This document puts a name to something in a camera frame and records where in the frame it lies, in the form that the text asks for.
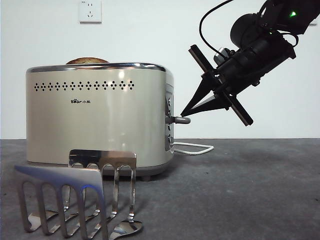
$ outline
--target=toaster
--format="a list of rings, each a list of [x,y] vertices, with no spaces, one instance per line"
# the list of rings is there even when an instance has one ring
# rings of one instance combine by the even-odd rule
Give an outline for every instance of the toaster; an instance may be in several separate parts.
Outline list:
[[[173,115],[173,76],[160,65],[70,64],[26,72],[27,160],[33,164],[67,165],[72,149],[130,151],[137,155],[137,176],[159,174],[173,157]]]

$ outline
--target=toaster lever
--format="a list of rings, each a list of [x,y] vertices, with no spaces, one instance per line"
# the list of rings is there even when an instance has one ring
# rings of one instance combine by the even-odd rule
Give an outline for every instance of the toaster lever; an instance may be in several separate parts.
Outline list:
[[[188,117],[174,116],[172,117],[172,122],[176,124],[189,124],[191,123],[191,119]]]

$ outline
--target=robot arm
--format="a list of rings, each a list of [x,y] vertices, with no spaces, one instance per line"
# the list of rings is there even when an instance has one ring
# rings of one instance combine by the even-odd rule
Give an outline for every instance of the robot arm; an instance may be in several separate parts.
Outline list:
[[[253,120],[237,94],[250,85],[259,85],[261,77],[286,59],[294,59],[298,35],[304,34],[319,14],[319,0],[267,0],[259,13],[245,14],[234,23],[230,38],[239,49],[220,49],[214,56],[217,68],[196,45],[191,46],[189,52],[204,74],[181,116],[232,108],[246,126],[251,125]],[[284,35],[294,36],[296,44],[290,44]],[[213,96],[199,103],[210,91]]]

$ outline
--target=gray floor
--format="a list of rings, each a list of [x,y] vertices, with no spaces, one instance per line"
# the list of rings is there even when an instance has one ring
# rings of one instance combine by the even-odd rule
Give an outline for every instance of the gray floor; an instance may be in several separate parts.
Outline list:
[[[320,239],[320,139],[184,141],[212,144],[215,150],[198,156],[177,153],[166,172],[149,182],[138,180],[136,219],[144,229],[126,239]],[[60,232],[24,232],[14,186],[16,164],[27,164],[26,141],[2,140],[2,239],[63,239]],[[126,218],[128,184],[122,178],[120,214],[109,231]],[[104,186],[111,189],[112,178],[106,177]],[[34,194],[28,196],[35,204]],[[81,239],[80,233],[71,239]]]

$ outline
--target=black cable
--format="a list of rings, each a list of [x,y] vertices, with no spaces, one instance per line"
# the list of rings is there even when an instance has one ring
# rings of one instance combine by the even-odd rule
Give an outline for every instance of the black cable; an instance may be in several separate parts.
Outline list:
[[[294,38],[295,38],[295,45],[293,46],[293,47],[295,47],[295,46],[297,46],[298,45],[298,43],[299,43],[299,37],[298,37],[298,35],[296,35],[296,34],[294,34],[294,33],[291,33],[291,32],[283,32],[283,33],[280,33],[282,36],[283,35],[291,35],[291,36],[293,36]]]
[[[260,8],[260,11],[258,12],[257,16],[256,16],[256,22],[255,25],[258,27],[259,26],[259,20],[262,16],[262,13],[264,12],[264,10],[266,9],[268,4],[268,0],[264,2],[264,4],[262,5],[262,7]]]
[[[232,2],[233,0],[227,0],[227,1],[224,1],[223,3],[220,3],[219,5],[215,6],[214,8],[212,8],[210,11],[208,11],[202,18],[201,18],[201,21],[200,21],[200,25],[199,25],[199,33],[200,33],[200,37],[201,39],[204,41],[204,43],[209,47],[211,48],[213,51],[215,51],[217,54],[219,54],[220,56],[223,57],[224,60],[227,60],[228,58],[226,56],[224,56],[221,52],[219,52],[217,49],[215,49],[213,46],[211,46],[207,40],[204,38],[203,34],[202,34],[202,23],[203,21],[205,20],[205,18],[210,14],[212,13],[213,11],[217,10],[218,8]]]

